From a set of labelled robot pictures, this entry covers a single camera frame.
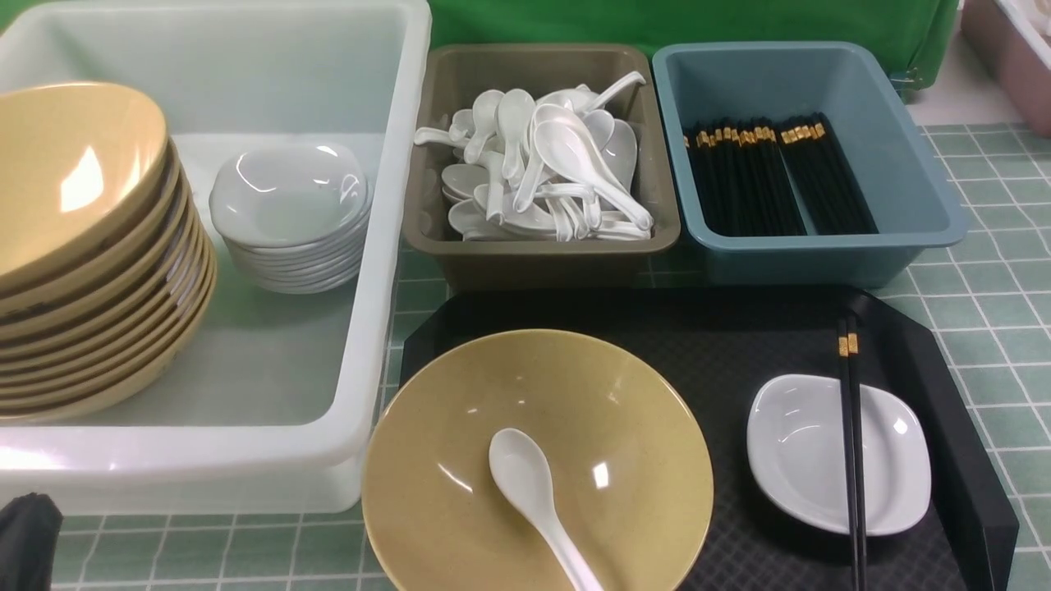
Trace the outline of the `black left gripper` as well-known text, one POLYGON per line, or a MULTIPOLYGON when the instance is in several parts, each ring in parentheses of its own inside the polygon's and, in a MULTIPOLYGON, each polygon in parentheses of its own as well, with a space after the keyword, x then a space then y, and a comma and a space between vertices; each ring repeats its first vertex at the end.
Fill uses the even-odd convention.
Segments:
POLYGON ((1 510, 1 589, 49 590, 63 515, 46 494, 11 500, 1 510))

